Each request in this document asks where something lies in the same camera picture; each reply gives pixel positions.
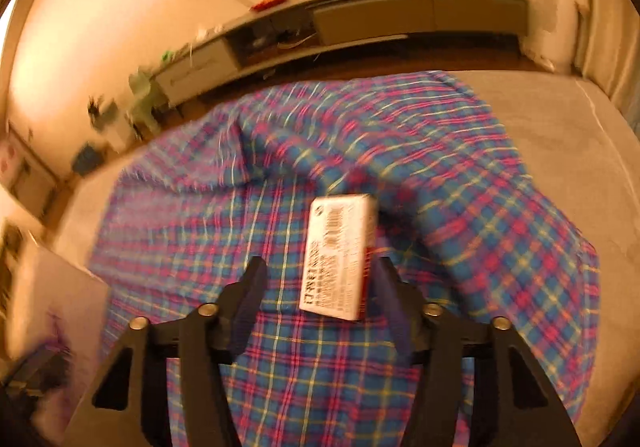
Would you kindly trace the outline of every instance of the cabinet drawer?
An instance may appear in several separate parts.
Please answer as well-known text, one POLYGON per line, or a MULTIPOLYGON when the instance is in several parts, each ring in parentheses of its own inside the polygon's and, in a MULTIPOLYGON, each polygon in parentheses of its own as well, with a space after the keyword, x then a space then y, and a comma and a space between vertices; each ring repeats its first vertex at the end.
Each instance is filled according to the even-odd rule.
POLYGON ((217 39, 186 55, 156 75, 156 81, 178 104, 203 93, 238 73, 236 60, 224 39, 217 39))
POLYGON ((436 30, 526 36, 526 0, 433 0, 436 30))
POLYGON ((325 45, 434 30, 431 0, 351 0, 313 15, 325 45))

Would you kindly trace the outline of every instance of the curtain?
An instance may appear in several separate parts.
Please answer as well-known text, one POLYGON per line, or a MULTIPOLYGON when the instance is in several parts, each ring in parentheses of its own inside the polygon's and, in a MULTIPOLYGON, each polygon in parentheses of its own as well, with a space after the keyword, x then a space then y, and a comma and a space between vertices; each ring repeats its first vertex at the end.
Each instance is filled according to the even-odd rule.
POLYGON ((591 0, 576 67, 609 96, 640 137, 640 16, 631 0, 591 0))

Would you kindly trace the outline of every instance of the plaid blanket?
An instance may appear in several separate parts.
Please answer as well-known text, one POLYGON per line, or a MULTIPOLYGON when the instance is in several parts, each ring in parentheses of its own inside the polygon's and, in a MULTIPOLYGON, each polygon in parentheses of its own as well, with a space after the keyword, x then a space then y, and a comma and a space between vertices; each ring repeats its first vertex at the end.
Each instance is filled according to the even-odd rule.
MULTIPOLYGON (((517 326, 577 419, 593 364, 598 261, 534 187, 490 107, 445 72, 264 89, 159 138, 119 179, 90 268, 113 288, 108 350, 138 315, 212 301, 252 255, 269 265, 246 353, 223 368, 245 446, 395 446, 417 368, 385 320, 298 309, 309 206, 378 199, 377 252, 428 299, 517 326)), ((186 445, 177 363, 174 445, 186 445)), ((456 444, 468 440, 472 371, 456 444)))

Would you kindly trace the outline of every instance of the metal screw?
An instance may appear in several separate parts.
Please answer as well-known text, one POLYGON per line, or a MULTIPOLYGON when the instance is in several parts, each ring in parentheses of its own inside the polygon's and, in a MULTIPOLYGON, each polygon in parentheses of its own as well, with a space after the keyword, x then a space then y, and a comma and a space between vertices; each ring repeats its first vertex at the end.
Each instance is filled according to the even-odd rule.
POLYGON ((203 317, 211 317, 217 315, 218 305, 212 302, 208 302, 198 308, 198 313, 203 317))
POLYGON ((511 321, 506 317, 496 317, 494 319, 494 328, 498 330, 508 330, 511 328, 511 321))
POLYGON ((439 317, 442 315, 442 306, 434 302, 430 302, 422 307, 422 313, 429 317, 439 317))
POLYGON ((129 322, 129 328, 132 330, 142 330, 146 328, 149 324, 149 319, 146 317, 136 317, 135 319, 131 319, 129 322))

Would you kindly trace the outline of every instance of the barcode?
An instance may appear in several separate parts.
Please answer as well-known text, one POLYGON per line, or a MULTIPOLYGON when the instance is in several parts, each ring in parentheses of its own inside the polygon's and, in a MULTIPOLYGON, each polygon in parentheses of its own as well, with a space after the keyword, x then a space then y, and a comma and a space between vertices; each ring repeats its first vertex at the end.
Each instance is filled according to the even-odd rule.
POLYGON ((318 275, 318 299, 316 305, 331 307, 335 302, 335 282, 338 277, 338 261, 336 255, 322 255, 320 257, 320 272, 318 275))
POLYGON ((337 249, 342 230, 342 207, 331 207, 324 225, 324 246, 337 249))

